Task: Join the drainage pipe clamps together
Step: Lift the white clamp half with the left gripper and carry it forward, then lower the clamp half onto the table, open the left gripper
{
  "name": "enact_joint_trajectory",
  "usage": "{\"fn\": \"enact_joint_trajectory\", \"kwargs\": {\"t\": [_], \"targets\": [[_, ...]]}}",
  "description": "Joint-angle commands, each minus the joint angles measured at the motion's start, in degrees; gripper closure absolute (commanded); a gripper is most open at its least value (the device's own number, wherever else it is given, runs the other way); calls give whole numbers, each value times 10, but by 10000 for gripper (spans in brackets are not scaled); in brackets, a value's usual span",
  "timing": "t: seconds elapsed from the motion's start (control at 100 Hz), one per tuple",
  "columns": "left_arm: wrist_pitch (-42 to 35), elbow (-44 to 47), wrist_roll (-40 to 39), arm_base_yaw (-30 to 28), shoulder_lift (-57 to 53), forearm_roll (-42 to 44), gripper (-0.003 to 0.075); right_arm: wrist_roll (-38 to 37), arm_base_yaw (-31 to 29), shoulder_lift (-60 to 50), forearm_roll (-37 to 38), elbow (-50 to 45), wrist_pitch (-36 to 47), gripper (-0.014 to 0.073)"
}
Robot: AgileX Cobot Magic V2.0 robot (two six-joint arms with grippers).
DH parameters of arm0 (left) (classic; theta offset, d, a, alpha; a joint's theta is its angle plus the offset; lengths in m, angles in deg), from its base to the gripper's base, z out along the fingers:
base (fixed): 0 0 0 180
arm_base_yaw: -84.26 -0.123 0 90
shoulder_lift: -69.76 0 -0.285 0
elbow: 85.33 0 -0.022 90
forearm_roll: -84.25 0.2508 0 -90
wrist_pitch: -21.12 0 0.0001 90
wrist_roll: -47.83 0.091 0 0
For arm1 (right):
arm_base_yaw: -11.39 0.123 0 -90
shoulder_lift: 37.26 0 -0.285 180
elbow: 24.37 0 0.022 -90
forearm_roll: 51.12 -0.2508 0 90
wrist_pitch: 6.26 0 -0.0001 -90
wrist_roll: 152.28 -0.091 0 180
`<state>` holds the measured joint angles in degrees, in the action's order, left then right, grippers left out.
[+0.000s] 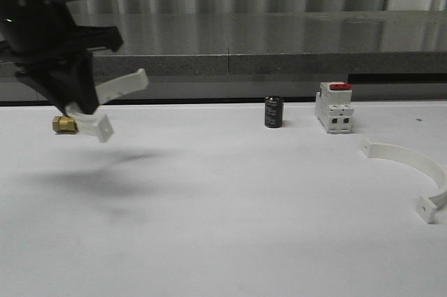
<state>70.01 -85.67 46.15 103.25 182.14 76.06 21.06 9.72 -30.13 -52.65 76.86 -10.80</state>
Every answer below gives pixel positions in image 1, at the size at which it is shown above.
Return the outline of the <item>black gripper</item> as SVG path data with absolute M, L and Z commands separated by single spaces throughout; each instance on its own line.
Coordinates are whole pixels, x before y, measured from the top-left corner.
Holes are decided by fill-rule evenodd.
M 18 67 L 15 78 L 44 96 L 62 114 L 76 103 L 93 115 L 99 106 L 93 78 L 94 49 L 117 51 L 115 26 L 76 24 L 75 0 L 1 0 L 1 60 Z

